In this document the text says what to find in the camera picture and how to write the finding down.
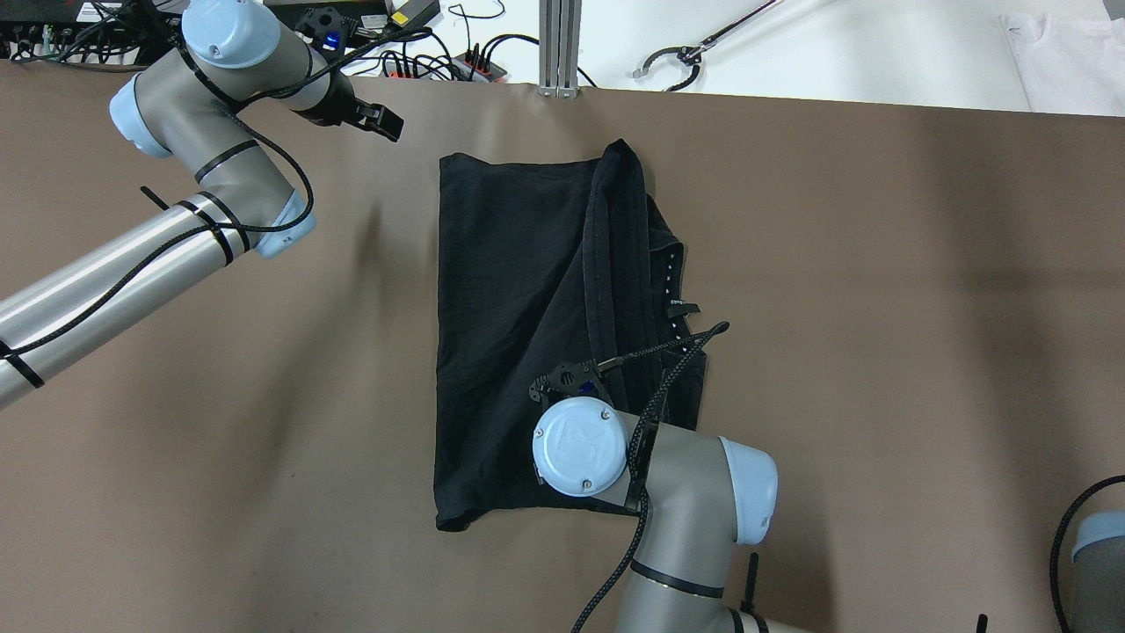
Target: silver robot arm segment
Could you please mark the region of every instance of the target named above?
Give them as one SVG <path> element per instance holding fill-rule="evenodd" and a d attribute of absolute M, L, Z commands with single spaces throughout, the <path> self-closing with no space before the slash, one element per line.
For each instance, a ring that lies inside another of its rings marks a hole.
<path fill-rule="evenodd" d="M 573 497 L 626 506 L 626 446 L 637 418 L 593 398 L 562 400 L 536 426 L 532 454 L 543 480 Z M 770 528 L 777 470 L 765 453 L 727 438 L 663 425 L 646 489 L 648 526 L 630 570 L 618 633 L 758 631 L 722 605 L 736 543 Z M 775 633 L 795 629 L 763 621 Z"/>
<path fill-rule="evenodd" d="M 233 114 L 254 94 L 306 80 L 324 58 L 256 2 L 195 0 L 182 29 L 184 48 L 134 76 L 110 114 L 145 153 L 176 155 L 201 190 L 0 302 L 0 408 L 240 254 L 256 247 L 272 256 L 315 225 L 309 214 L 285 230 L 246 228 L 290 224 L 306 204 Z M 339 71 L 280 100 L 320 125 L 349 123 L 392 139 L 402 130 L 389 110 L 357 101 Z"/>

